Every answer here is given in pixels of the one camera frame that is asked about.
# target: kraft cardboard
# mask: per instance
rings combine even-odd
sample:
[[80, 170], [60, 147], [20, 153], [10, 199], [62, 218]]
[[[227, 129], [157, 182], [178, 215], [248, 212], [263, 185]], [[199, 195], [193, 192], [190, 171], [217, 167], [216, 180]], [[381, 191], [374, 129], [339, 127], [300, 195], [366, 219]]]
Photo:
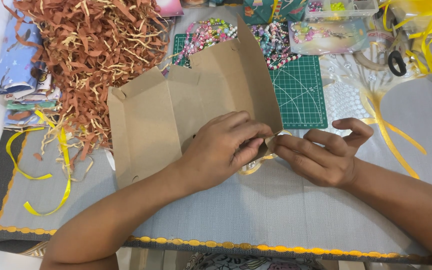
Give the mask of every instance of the kraft cardboard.
[[[189, 57], [192, 69], [154, 67], [108, 95], [117, 185], [126, 187], [179, 159], [209, 120], [233, 111], [283, 129], [258, 42], [241, 17], [238, 38]], [[261, 145], [257, 157], [269, 154]]]

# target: hand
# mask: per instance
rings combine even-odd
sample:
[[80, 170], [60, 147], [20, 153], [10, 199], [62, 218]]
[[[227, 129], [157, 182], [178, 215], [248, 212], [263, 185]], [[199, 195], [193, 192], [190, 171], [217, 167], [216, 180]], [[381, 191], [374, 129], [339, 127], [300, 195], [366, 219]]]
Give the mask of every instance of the hand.
[[273, 139], [274, 153], [287, 161], [295, 173], [315, 185], [348, 185], [357, 175], [354, 155], [374, 131], [356, 118], [333, 121], [333, 127], [350, 129], [352, 132], [345, 137], [317, 129], [309, 130], [303, 138], [279, 135]]
[[196, 133], [176, 167], [188, 181], [185, 184], [190, 192], [215, 187], [249, 163], [258, 153], [263, 137], [271, 135], [271, 128], [251, 120], [247, 111], [218, 116]]

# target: green wrapping paper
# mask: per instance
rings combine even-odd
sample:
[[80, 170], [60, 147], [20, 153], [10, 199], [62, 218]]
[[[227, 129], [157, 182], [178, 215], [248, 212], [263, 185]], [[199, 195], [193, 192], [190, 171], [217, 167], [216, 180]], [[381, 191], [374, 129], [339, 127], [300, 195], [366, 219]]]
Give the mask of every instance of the green wrapping paper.
[[273, 21], [301, 21], [307, 0], [244, 0], [244, 22], [249, 26]]

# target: green cutting mat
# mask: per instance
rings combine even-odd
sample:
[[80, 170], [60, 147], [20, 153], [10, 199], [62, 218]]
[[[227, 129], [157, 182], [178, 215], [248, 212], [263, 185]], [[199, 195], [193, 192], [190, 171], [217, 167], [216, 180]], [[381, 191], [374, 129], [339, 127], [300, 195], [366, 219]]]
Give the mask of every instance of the green cutting mat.
[[[186, 34], [174, 37], [173, 54], [181, 52]], [[183, 66], [183, 58], [178, 65]], [[270, 70], [274, 91], [279, 103], [279, 111], [285, 129], [325, 129], [326, 117], [323, 83], [317, 55], [303, 55], [281, 69]]]

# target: clothing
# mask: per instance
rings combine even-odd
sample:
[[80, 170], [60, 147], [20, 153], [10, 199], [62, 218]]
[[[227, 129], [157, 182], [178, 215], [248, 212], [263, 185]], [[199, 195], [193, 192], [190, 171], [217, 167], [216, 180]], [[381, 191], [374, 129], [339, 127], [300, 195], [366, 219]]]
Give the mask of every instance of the clothing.
[[196, 252], [184, 270], [325, 270], [315, 259]]

